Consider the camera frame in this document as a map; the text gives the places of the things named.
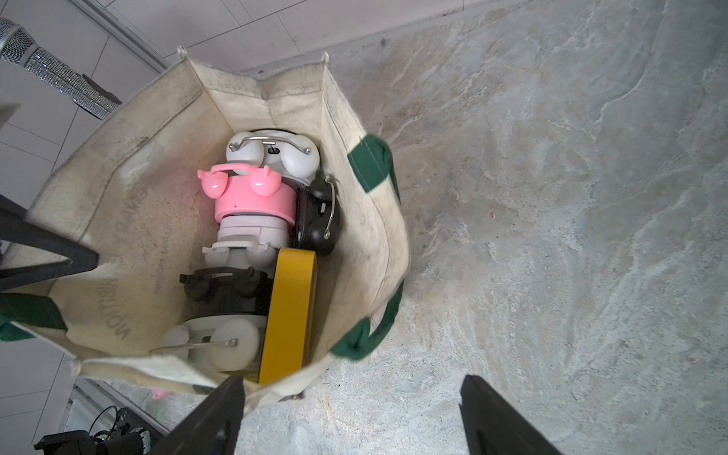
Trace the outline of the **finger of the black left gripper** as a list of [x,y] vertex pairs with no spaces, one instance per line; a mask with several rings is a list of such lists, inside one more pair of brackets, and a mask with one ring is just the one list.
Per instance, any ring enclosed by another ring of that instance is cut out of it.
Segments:
[[54,253],[63,256],[64,261],[2,269],[2,291],[80,274],[98,267],[98,252],[33,225],[25,220],[26,213],[26,209],[1,196],[1,240]]

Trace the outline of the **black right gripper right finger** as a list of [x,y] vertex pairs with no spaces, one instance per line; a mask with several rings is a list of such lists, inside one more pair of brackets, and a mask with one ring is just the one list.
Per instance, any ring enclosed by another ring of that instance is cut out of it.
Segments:
[[460,411],[470,454],[561,455],[483,378],[466,375]]

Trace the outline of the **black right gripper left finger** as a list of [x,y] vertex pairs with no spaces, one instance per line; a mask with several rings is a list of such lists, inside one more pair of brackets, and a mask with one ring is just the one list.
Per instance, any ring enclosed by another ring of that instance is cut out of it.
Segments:
[[233,455],[244,418],[244,377],[232,375],[151,450],[152,455]]

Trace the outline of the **canvas tote bag green handles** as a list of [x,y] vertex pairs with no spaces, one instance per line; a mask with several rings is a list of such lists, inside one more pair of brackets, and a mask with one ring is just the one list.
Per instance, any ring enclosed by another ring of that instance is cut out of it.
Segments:
[[222,157],[235,130],[275,126],[312,136],[343,204],[343,239],[320,267],[312,354],[299,373],[246,383],[255,404],[298,394],[336,358],[367,358],[390,333],[411,252],[388,145],[368,134],[324,63],[265,80],[192,60],[123,104],[49,178],[30,222],[100,254],[85,273],[1,297],[1,337],[39,337],[75,358],[81,377],[180,394],[222,383],[153,341],[191,314],[173,275],[200,259],[212,210],[193,172]]

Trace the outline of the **yellow square alarm clock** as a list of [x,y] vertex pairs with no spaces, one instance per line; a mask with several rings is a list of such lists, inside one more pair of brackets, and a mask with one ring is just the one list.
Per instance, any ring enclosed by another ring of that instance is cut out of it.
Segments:
[[280,250],[265,331],[260,385],[289,377],[306,363],[317,277],[315,252],[295,248]]

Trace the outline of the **small black alarm clock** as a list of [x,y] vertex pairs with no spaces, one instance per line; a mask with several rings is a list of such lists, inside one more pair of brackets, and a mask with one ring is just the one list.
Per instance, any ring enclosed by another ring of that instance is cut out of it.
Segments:
[[329,256],[339,239],[340,204],[332,176],[317,176],[297,195],[296,223],[292,245]]

